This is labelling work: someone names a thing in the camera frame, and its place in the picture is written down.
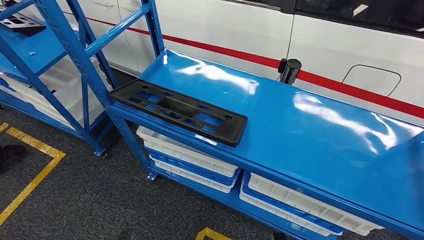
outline shelf foot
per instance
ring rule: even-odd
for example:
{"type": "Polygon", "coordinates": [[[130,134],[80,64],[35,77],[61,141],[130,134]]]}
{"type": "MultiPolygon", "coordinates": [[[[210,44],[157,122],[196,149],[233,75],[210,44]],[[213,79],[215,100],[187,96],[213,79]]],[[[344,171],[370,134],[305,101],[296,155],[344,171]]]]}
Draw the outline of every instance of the shelf foot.
{"type": "Polygon", "coordinates": [[[109,153],[106,152],[104,149],[102,149],[101,151],[95,151],[93,154],[96,157],[101,157],[102,159],[106,159],[109,156],[109,153]]]}
{"type": "Polygon", "coordinates": [[[154,181],[157,176],[158,176],[158,174],[156,172],[150,171],[147,174],[147,179],[150,180],[150,181],[154,181]]]}
{"type": "Polygon", "coordinates": [[[274,240],[290,240],[289,237],[282,232],[274,232],[272,235],[274,236],[274,240]]]}

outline red stripe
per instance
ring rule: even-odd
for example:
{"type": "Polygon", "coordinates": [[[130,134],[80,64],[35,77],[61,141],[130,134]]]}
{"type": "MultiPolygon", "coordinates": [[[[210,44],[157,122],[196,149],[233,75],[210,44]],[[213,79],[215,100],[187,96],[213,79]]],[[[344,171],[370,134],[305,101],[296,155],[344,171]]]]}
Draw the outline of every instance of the red stripe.
{"type": "MultiPolygon", "coordinates": [[[[106,21],[101,21],[101,20],[97,20],[97,19],[93,19],[93,18],[89,18],[87,17],[87,19],[92,20],[92,21],[96,21],[99,23],[103,23],[103,24],[107,24],[107,25],[111,25],[111,26],[115,26],[115,24],[110,23],[110,22],[106,22],[106,21]]],[[[133,28],[133,27],[129,27],[128,30],[133,31],[133,32],[137,32],[137,33],[141,33],[141,34],[146,34],[148,35],[149,32],[146,30],[141,30],[138,28],[133,28]]],[[[269,57],[265,57],[265,56],[259,56],[259,55],[255,55],[255,54],[251,54],[251,53],[247,53],[247,52],[243,52],[243,51],[237,51],[234,49],[229,49],[229,48],[225,48],[225,47],[221,47],[221,46],[216,46],[216,45],[211,45],[211,44],[207,44],[207,43],[203,43],[203,42],[198,42],[198,41],[192,41],[192,40],[188,40],[188,39],[184,39],[184,38],[179,38],[179,37],[175,37],[175,36],[169,36],[169,35],[162,35],[163,39],[165,40],[169,40],[172,42],[176,42],[176,43],[180,43],[180,44],[184,44],[184,45],[188,45],[188,46],[192,46],[195,48],[199,48],[199,49],[204,49],[204,50],[208,50],[211,52],[215,52],[215,53],[219,53],[219,54],[223,54],[223,55],[227,55],[230,57],[234,57],[234,58],[238,58],[238,59],[242,59],[242,60],[246,60],[252,63],[256,63],[256,64],[260,64],[260,65],[264,65],[264,66],[268,66],[271,68],[278,68],[280,65],[280,60],[278,59],[273,59],[273,58],[269,58],[269,57]]],[[[298,79],[311,83],[311,84],[315,84],[342,94],[346,94],[358,99],[362,99],[374,104],[378,104],[390,109],[394,109],[397,110],[399,112],[403,112],[406,114],[410,114],[419,118],[423,118],[424,119],[424,108],[417,106],[417,105],[413,105],[404,101],[400,101],[400,100],[396,100],[394,98],[388,97],[388,96],[383,96],[371,91],[367,91],[358,87],[354,87],[351,85],[347,85],[344,83],[341,83],[339,81],[335,81],[323,76],[319,76],[307,71],[300,71],[298,76],[298,79]]]]}

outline yellow floor marking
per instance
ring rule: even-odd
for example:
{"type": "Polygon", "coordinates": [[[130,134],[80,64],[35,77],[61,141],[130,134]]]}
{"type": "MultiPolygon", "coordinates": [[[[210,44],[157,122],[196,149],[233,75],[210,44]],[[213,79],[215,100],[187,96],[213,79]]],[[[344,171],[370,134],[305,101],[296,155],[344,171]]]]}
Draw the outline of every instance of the yellow floor marking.
{"type": "Polygon", "coordinates": [[[203,230],[201,230],[197,234],[196,240],[203,240],[205,237],[209,237],[213,240],[231,240],[231,238],[228,238],[228,237],[222,235],[221,233],[218,233],[218,232],[210,229],[209,227],[203,228],[203,230]]]}
{"type": "Polygon", "coordinates": [[[9,124],[7,122],[3,122],[2,125],[0,125],[0,133],[5,130],[7,127],[9,127],[9,124]]]}
{"type": "Polygon", "coordinates": [[[32,136],[19,131],[18,129],[11,127],[6,133],[12,137],[15,137],[22,142],[30,145],[33,148],[40,150],[41,152],[49,155],[53,158],[47,166],[19,193],[17,197],[0,213],[0,226],[5,222],[5,220],[13,213],[13,211],[22,203],[22,201],[28,197],[28,195],[37,187],[37,185],[47,176],[47,174],[56,167],[56,165],[62,160],[66,155],[64,152],[57,150],[54,147],[51,147],[44,142],[41,142],[38,139],[33,138],[32,136]]]}

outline white car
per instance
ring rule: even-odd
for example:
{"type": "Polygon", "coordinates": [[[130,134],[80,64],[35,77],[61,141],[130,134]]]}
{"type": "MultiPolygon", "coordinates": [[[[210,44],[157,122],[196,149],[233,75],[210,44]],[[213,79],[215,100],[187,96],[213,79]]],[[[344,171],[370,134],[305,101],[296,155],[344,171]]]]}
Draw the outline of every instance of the white car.
{"type": "MultiPolygon", "coordinates": [[[[65,0],[58,0],[77,29],[65,0]]],[[[100,36],[139,0],[80,0],[100,36]]],[[[298,59],[300,88],[424,125],[424,2],[156,0],[165,46],[271,79],[298,59]]],[[[144,17],[103,52],[137,75],[155,55],[144,17]]]]}

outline white storage bin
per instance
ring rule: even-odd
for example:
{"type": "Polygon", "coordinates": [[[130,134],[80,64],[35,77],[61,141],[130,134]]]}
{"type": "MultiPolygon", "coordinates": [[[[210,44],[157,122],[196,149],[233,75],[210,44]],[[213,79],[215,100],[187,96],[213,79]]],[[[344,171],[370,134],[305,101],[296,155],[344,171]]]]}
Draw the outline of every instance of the white storage bin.
{"type": "Polygon", "coordinates": [[[218,174],[233,177],[235,171],[238,169],[235,165],[208,156],[197,149],[184,145],[145,127],[139,126],[137,135],[144,140],[144,145],[147,148],[151,148],[218,174]]]}
{"type": "Polygon", "coordinates": [[[379,225],[254,173],[251,173],[248,187],[362,236],[368,235],[373,229],[383,229],[379,225]]]}
{"type": "Polygon", "coordinates": [[[261,208],[267,212],[270,212],[272,214],[275,214],[277,216],[279,216],[280,218],[286,219],[294,224],[297,224],[303,228],[309,229],[317,234],[323,235],[323,236],[328,236],[330,234],[332,234],[332,232],[326,230],[325,228],[319,227],[315,224],[312,224],[306,220],[304,220],[303,218],[293,215],[287,211],[284,211],[278,207],[275,207],[267,202],[264,202],[258,198],[255,198],[251,195],[248,195],[246,193],[243,192],[243,184],[241,184],[241,189],[240,189],[240,194],[239,197],[241,200],[250,203],[258,208],[261,208]]]}
{"type": "MultiPolygon", "coordinates": [[[[91,62],[99,73],[106,88],[109,91],[112,90],[112,87],[107,82],[106,75],[100,70],[97,59],[92,57],[91,62]]],[[[9,90],[8,93],[12,93],[15,97],[33,105],[38,111],[72,128],[68,121],[66,121],[66,119],[63,118],[63,116],[36,90],[7,76],[3,75],[1,77],[7,82],[10,88],[16,91],[11,92],[9,90]]],[[[68,56],[64,57],[43,73],[39,78],[50,91],[55,90],[53,95],[83,126],[84,119],[81,74],[71,59],[68,56]]],[[[92,124],[103,111],[104,109],[99,100],[96,98],[93,91],[88,88],[88,112],[90,124],[92,124]]]]}
{"type": "Polygon", "coordinates": [[[151,160],[154,161],[154,165],[158,168],[164,169],[170,173],[182,176],[184,178],[190,179],[192,181],[198,182],[200,184],[206,185],[208,187],[211,187],[213,189],[216,189],[218,191],[224,192],[226,194],[228,194],[231,189],[234,187],[234,184],[237,181],[237,177],[234,178],[234,181],[232,182],[231,186],[226,186],[223,185],[221,183],[218,183],[216,181],[212,181],[206,177],[194,174],[190,171],[187,171],[185,169],[179,168],[177,166],[168,164],[166,162],[160,161],[158,159],[153,158],[152,156],[150,156],[151,160]]]}

